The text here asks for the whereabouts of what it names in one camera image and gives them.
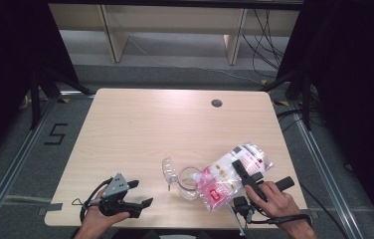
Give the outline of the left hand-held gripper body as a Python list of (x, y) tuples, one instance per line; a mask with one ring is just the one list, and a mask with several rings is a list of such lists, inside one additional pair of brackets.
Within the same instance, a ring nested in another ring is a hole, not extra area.
[(140, 216), (141, 204), (124, 200), (129, 188), (121, 173), (118, 173), (107, 185), (99, 201), (99, 210), (105, 216), (112, 216), (120, 212), (128, 212), (130, 218)]

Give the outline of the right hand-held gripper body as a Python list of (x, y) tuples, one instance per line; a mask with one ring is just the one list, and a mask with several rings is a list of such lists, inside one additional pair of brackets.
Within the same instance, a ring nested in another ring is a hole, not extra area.
[[(266, 201), (267, 198), (260, 190), (259, 185), (263, 183), (263, 175), (258, 172), (252, 176), (249, 176), (247, 173), (241, 176), (242, 183), (244, 185), (250, 185), (255, 192), (261, 197), (263, 201)], [(235, 197), (233, 199), (233, 204), (228, 204), (229, 209), (233, 216), (235, 217), (236, 223), (239, 227), (240, 236), (246, 237), (246, 227), (249, 224), (276, 224), (280, 223), (280, 219), (274, 219), (268, 217), (266, 220), (263, 221), (254, 221), (253, 215), (256, 211), (262, 213), (263, 209), (258, 205), (249, 202), (245, 196)]]

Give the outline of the red and white pouch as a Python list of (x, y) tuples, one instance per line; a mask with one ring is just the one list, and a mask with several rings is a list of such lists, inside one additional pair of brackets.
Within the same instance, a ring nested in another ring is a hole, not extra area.
[(256, 145), (244, 143), (206, 166), (191, 178), (209, 211), (216, 211), (242, 189), (241, 177), (233, 163), (239, 161), (249, 176), (265, 173), (273, 167), (268, 156)]

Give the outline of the clear glass measuring cup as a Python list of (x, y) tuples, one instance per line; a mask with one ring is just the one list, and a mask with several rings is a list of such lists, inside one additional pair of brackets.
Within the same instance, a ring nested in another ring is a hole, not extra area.
[(161, 167), (168, 190), (175, 187), (179, 196), (188, 201), (196, 200), (199, 197), (195, 179), (196, 174), (201, 171), (198, 166), (178, 166), (171, 157), (166, 157), (162, 160)]

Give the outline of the person's right hand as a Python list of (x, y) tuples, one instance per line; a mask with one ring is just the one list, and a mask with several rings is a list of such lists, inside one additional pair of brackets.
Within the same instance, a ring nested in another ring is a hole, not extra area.
[(300, 213), (292, 196), (281, 192), (274, 182), (263, 182), (259, 185), (259, 189), (266, 196), (267, 200), (261, 199), (250, 185), (245, 186), (249, 198), (260, 206), (271, 218), (293, 216)]

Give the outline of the person's left hand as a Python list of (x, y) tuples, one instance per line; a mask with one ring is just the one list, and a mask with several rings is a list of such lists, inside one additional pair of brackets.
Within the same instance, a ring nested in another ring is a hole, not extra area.
[(130, 214), (128, 212), (120, 212), (112, 216), (105, 216), (100, 212), (97, 206), (91, 206), (78, 232), (105, 234), (112, 225), (127, 219), (129, 216)]

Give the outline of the grey tape strip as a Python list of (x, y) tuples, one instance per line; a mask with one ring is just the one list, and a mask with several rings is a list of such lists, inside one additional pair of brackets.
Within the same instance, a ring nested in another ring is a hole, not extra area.
[(62, 203), (48, 204), (46, 207), (42, 207), (38, 210), (40, 216), (45, 216), (49, 211), (60, 211), (63, 207)]

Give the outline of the black metal stand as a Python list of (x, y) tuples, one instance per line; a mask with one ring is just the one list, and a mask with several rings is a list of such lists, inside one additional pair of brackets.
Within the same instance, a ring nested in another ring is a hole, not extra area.
[(293, 70), (266, 86), (262, 87), (262, 92), (269, 91), (288, 83), (284, 95), (290, 101), (295, 101), (301, 98), (301, 108), (299, 111), (302, 115), (302, 120), (307, 130), (311, 130), (310, 126), (310, 102), (311, 102), (311, 80), (305, 70)]
[(43, 91), (47, 99), (56, 99), (61, 95), (57, 82), (81, 92), (86, 96), (92, 96), (95, 91), (90, 90), (79, 83), (76, 77), (68, 78), (63, 74), (46, 67), (36, 68), (31, 75), (31, 100), (32, 100), (32, 125), (35, 128), (41, 120), (40, 91)]

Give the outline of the dark curtain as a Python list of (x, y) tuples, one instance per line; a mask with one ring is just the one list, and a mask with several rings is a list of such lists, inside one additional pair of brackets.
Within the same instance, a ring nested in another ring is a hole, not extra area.
[(0, 0), (0, 138), (37, 78), (79, 82), (47, 0)]
[(374, 205), (374, 0), (303, 0), (279, 73), (300, 67)]

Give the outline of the beige shelf unit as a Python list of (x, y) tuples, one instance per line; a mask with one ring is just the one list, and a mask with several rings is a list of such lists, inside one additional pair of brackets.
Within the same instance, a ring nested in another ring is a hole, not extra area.
[(57, 4), (49, 8), (61, 30), (101, 31), (110, 59), (118, 63), (131, 33), (188, 33), (221, 35), (228, 63), (237, 62), (243, 35), (291, 35), (296, 10), (157, 7), (128, 5)]

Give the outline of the aluminium floor rail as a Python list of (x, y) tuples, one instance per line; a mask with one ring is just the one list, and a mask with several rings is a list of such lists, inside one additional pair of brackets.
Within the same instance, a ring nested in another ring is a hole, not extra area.
[(356, 222), (356, 218), (346, 202), (338, 184), (336, 183), (312, 132), (308, 130), (304, 124), (304, 117), (300, 117), (298, 114), (295, 114), (294, 118), (297, 120), (297, 127), (299, 128), (303, 140), (311, 154), (315, 167), (343, 225), (347, 238), (363, 239), (363, 234)]
[(45, 121), (55, 104), (55, 100), (46, 100), (44, 107), (41, 110), (41, 117), (39, 121), (29, 130), (23, 144), (20, 146), (17, 154), (13, 157), (11, 164), (3, 175), (0, 181), (0, 208), (8, 192), (13, 186), (16, 178), (18, 177), (21, 169), (23, 168), (23, 165), (25, 164), (30, 152), (32, 151), (32, 148), (34, 147), (36, 140), (40, 135)]

